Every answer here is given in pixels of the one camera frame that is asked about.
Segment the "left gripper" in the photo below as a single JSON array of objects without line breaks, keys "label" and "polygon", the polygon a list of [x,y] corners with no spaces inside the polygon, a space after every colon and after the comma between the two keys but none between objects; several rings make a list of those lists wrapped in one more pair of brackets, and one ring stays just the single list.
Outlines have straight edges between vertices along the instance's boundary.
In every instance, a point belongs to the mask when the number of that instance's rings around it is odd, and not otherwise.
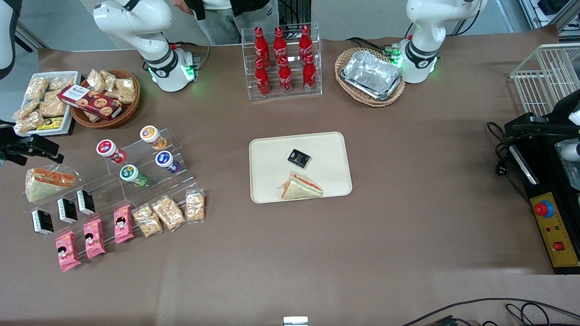
[{"label": "left gripper", "polygon": [[522,125],[512,126],[516,135],[547,135],[556,134],[569,138],[579,137],[579,101],[580,90],[575,90],[559,100],[550,113],[549,125]]}]

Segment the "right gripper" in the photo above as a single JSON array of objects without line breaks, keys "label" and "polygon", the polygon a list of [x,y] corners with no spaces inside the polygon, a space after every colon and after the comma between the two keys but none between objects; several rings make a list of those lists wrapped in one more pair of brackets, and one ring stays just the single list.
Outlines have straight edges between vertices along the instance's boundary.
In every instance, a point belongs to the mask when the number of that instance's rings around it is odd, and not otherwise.
[{"label": "right gripper", "polygon": [[59,154],[59,145],[41,135],[18,136],[13,128],[15,123],[0,121],[0,159],[1,163],[12,162],[25,166],[27,156],[40,156],[61,164],[64,155]]}]

